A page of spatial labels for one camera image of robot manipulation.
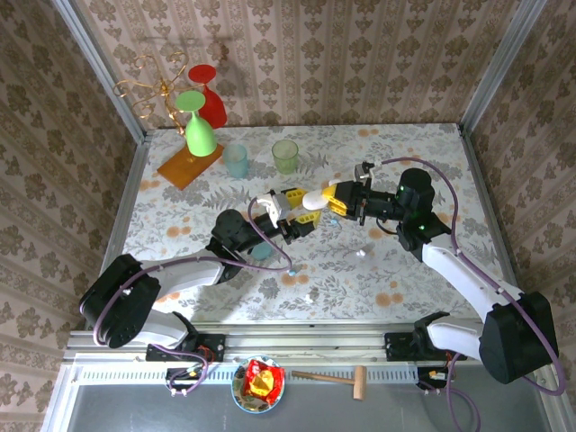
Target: patterned wall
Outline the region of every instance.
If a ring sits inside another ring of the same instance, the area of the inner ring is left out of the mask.
[[[473,138],[518,282],[552,302],[576,407],[576,1],[547,2]]]
[[[76,0],[119,79],[186,50],[228,125],[459,122],[518,1]],[[150,92],[136,89],[138,97]],[[170,125],[158,99],[147,129]]]
[[[0,430],[40,428],[134,148],[51,2],[0,2]]]

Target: wooden base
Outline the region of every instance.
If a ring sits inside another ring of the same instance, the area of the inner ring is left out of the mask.
[[[210,155],[197,157],[190,153],[187,146],[183,146],[180,151],[158,169],[158,173],[172,185],[183,191],[207,167],[222,156],[222,151],[224,151],[224,147],[218,144]]]

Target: wooden mallet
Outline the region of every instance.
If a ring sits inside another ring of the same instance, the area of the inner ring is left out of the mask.
[[[317,381],[330,381],[331,383],[352,384],[354,386],[353,396],[357,401],[363,401],[366,395],[366,367],[357,366],[354,370],[354,380],[338,378],[337,376],[322,375],[320,373],[292,371],[292,376],[308,378]]]

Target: bowl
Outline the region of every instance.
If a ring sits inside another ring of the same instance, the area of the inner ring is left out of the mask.
[[[232,398],[236,402],[236,405],[238,405],[238,407],[241,410],[248,412],[250,414],[263,414],[271,410],[276,405],[278,405],[278,402],[280,401],[282,395],[284,394],[286,379],[284,377],[280,394],[278,395],[278,398],[272,405],[270,405],[265,400],[260,400],[258,398],[255,398],[254,396],[242,394],[244,390],[244,379],[246,377],[246,369],[248,368],[248,364],[250,363],[251,360],[257,360],[258,362],[264,363],[268,366],[280,367],[280,365],[277,362],[275,362],[272,358],[266,355],[255,355],[253,357],[244,360],[240,364],[240,366],[238,366],[238,369],[236,370],[236,372],[234,373],[234,377],[232,378],[232,385],[230,388],[232,389]]]

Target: floral tablecloth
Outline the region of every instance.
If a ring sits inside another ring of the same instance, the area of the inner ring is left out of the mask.
[[[461,213],[457,233],[463,249],[501,275],[480,198],[463,144],[453,124],[374,126],[290,126],[232,128],[216,131],[220,144],[244,145],[247,178],[227,174],[220,159],[182,192],[156,172],[183,145],[175,130],[158,130],[148,153],[124,252],[138,259],[178,257],[203,248],[220,212],[234,208],[246,214],[249,200],[274,188],[319,189],[328,180],[354,178],[355,164],[413,156],[431,161],[454,183]],[[299,165],[291,175],[277,172],[271,147],[294,140]],[[373,189],[393,192],[403,169],[417,163],[387,165],[375,173]],[[449,225],[453,202],[447,187],[431,173],[436,189],[435,212]],[[255,214],[263,213],[256,208]],[[304,209],[294,214],[306,212]],[[367,220],[338,220],[323,211],[319,227],[307,238],[281,246],[301,267],[295,276],[242,270],[229,283],[198,287],[157,301],[155,309],[180,311],[198,321],[260,320],[414,321],[434,311],[471,318],[464,298],[433,270],[405,252],[398,241]],[[372,244],[365,257],[356,251]],[[283,266],[278,255],[262,264]]]

